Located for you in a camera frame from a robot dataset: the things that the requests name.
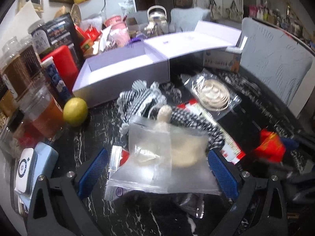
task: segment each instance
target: metal lid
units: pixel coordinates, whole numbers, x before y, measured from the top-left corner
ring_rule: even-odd
[[[39,28],[40,26],[43,26],[45,24],[45,21],[43,19],[40,19],[38,21],[36,21],[34,24],[32,24],[29,28],[28,28],[28,33],[31,34],[32,32],[34,32],[37,28]]]
[[[19,54],[19,51],[22,49],[21,44],[18,42],[16,36],[12,37],[6,44],[2,47],[4,53],[2,63],[0,63],[0,68],[3,68],[5,65],[9,64],[10,61]]]
[[[27,36],[25,36],[24,38],[21,39],[20,44],[22,46],[24,45],[28,45],[32,43],[32,36],[30,34],[28,34]]]

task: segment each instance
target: small box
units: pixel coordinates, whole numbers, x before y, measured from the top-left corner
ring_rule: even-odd
[[[195,31],[168,34],[88,58],[72,89],[88,107],[116,99],[135,80],[170,81],[170,59],[197,51],[235,46],[241,31],[199,21]]]
[[[238,72],[242,52],[247,39],[248,38],[244,36],[238,47],[227,47],[205,51],[203,67]]]

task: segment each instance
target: open white box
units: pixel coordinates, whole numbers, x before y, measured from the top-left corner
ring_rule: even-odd
[[[130,90],[135,80],[170,81],[170,59],[202,50],[235,46],[241,31],[199,21],[195,31],[168,34],[110,50],[88,58],[73,87],[73,93],[89,108],[117,98]]]

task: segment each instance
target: marble surface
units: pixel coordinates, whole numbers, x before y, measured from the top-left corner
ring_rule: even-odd
[[[233,137],[245,152],[259,143],[262,128],[276,131],[280,136],[291,136],[296,130],[285,113],[274,102],[266,101],[266,94],[246,82],[240,75],[217,72],[242,98],[242,102],[229,112],[219,123]],[[191,94],[180,81],[168,83],[160,88],[170,105],[188,101]],[[121,124],[118,107],[110,101],[90,110],[89,122],[79,128],[65,130],[53,147],[59,152],[59,159],[53,177],[75,171],[94,151],[112,145],[127,147],[126,136],[119,133]],[[303,158],[292,154],[291,164],[303,166]],[[84,200],[86,208],[104,235],[157,235],[157,236],[206,236],[217,226],[229,208],[220,196],[205,196],[205,214],[202,219],[189,216],[172,201],[172,195],[136,194],[120,198],[114,203],[104,200],[107,172],[103,171],[92,194]]]

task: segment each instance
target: black snack package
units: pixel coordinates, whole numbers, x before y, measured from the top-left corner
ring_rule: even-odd
[[[53,46],[53,50],[62,45],[67,45],[71,51],[74,62],[80,70],[84,58],[80,48],[80,41],[73,24],[70,13],[48,21],[45,24],[48,38]]]

